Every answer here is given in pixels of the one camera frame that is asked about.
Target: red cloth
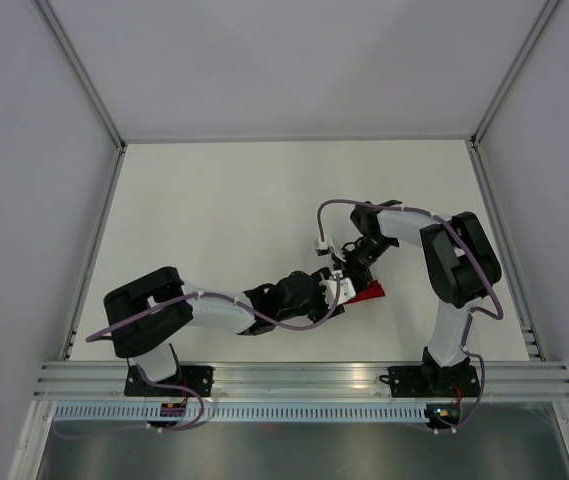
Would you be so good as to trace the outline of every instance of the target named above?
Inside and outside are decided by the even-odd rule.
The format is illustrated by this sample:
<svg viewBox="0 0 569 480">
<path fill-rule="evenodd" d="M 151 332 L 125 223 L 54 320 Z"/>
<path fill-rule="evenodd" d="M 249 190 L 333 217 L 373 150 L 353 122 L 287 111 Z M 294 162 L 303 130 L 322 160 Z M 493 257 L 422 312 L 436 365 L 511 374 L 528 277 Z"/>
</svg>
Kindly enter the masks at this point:
<svg viewBox="0 0 569 480">
<path fill-rule="evenodd" d="M 384 292 L 384 289 L 382 288 L 380 282 L 373 280 L 373 283 L 371 283 L 371 285 L 366 290 L 358 293 L 346 303 L 349 304 L 363 302 L 364 300 L 370 300 L 371 298 L 379 298 L 385 296 L 386 292 Z"/>
</svg>

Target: robotic arm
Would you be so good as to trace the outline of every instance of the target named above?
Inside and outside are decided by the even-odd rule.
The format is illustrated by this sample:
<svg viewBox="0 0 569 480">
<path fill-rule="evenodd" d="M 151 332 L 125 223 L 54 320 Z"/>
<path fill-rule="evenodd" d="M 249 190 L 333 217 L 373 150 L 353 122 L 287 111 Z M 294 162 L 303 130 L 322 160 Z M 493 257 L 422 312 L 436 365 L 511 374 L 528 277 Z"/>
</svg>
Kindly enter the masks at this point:
<svg viewBox="0 0 569 480">
<path fill-rule="evenodd" d="M 295 271 L 275 284 L 223 295 L 202 292 L 183 281 L 175 268 L 164 267 L 106 295 L 110 327 L 87 341 L 111 333 L 118 357 L 134 359 L 154 382 L 178 382 L 180 366 L 168 339 L 182 327 L 216 327 L 239 335 L 260 335 L 275 328 L 272 320 L 278 323 L 306 316 L 314 324 L 280 326 L 314 328 L 344 312 L 346 302 L 367 291 L 374 282 L 370 267 L 388 248 L 403 241 L 423 249 L 431 286 L 440 299 L 435 331 L 424 349 L 420 372 L 433 395 L 446 396 L 442 392 L 450 391 L 469 369 L 474 373 L 460 345 L 465 345 L 468 336 L 469 314 L 488 294 L 486 281 L 493 285 L 501 278 L 499 263 L 479 220 L 469 212 L 447 217 L 447 229 L 440 222 L 442 218 L 416 213 L 417 209 L 405 211 L 398 201 L 348 203 L 356 205 L 350 218 L 360 238 L 343 248 L 336 247 L 330 237 L 316 244 L 318 254 L 331 255 L 332 269 L 310 275 Z M 450 228 L 456 235 L 451 235 Z M 484 282 L 468 255 L 457 248 L 453 236 L 463 240 L 479 263 Z M 170 306 L 154 311 L 155 304 L 161 307 L 173 300 Z"/>
</svg>

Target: white backdrop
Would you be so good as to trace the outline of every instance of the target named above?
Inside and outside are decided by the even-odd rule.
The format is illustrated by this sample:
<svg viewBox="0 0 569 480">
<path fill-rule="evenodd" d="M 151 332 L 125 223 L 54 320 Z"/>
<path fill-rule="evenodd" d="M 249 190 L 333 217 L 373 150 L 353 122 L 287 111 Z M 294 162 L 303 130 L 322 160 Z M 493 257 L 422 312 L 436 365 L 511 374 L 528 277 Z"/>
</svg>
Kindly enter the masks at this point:
<svg viewBox="0 0 569 480">
<path fill-rule="evenodd" d="M 201 287 L 237 292 L 293 270 L 327 266 L 317 257 L 315 212 L 326 199 L 400 199 L 441 213 L 474 211 L 490 235 L 462 141 L 355 141 L 131 145 L 93 272 L 72 358 L 115 359 L 108 342 L 86 344 L 106 326 L 102 300 L 164 265 Z M 332 206 L 325 226 L 340 243 L 358 233 L 350 207 Z M 347 307 L 309 332 L 259 337 L 184 328 L 173 341 L 192 361 L 419 360 L 434 327 L 437 297 L 423 253 L 391 249 L 375 266 L 387 291 Z M 491 360 L 527 360 L 505 282 L 506 319 L 478 316 L 470 348 Z"/>
<path fill-rule="evenodd" d="M 52 0 L 126 140 L 469 136 L 543 0 Z"/>
</svg>

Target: white wall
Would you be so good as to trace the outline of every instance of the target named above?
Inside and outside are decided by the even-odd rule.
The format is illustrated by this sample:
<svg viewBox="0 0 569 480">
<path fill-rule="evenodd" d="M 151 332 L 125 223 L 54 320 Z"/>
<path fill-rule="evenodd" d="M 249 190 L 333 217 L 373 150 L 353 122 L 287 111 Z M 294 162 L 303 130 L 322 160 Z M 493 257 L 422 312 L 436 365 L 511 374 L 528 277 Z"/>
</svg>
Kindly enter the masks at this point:
<svg viewBox="0 0 569 480">
<path fill-rule="evenodd" d="M 52 0 L 122 135 L 469 136 L 543 0 Z"/>
<path fill-rule="evenodd" d="M 483 142 L 553 358 L 569 366 L 569 1 L 563 2 Z"/>
<path fill-rule="evenodd" d="M 60 348 L 114 154 L 33 6 L 0 1 L 0 478 Z"/>
</svg>

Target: white table surface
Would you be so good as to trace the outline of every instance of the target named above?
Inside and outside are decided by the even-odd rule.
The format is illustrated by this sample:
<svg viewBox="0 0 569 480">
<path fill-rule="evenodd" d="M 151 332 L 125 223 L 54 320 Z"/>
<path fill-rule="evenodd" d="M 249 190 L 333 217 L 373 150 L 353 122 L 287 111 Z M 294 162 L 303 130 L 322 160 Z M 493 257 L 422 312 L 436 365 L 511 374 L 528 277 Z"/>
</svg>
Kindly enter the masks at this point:
<svg viewBox="0 0 569 480">
<path fill-rule="evenodd" d="M 399 199 L 442 214 L 473 211 L 493 238 L 462 141 L 130 145 L 71 358 L 116 359 L 110 343 L 85 342 L 107 325 L 103 298 L 159 267 L 175 266 L 209 290 L 238 292 L 327 266 L 327 257 L 315 255 L 315 213 L 338 197 Z M 325 210 L 326 229 L 340 243 L 358 236 L 351 208 Z M 386 297 L 347 306 L 316 330 L 240 337 L 187 327 L 172 342 L 187 361 L 420 360 L 438 303 L 422 251 L 391 248 L 373 273 Z M 528 360 L 505 280 L 496 291 L 506 317 L 478 315 L 469 348 L 487 360 Z"/>
</svg>

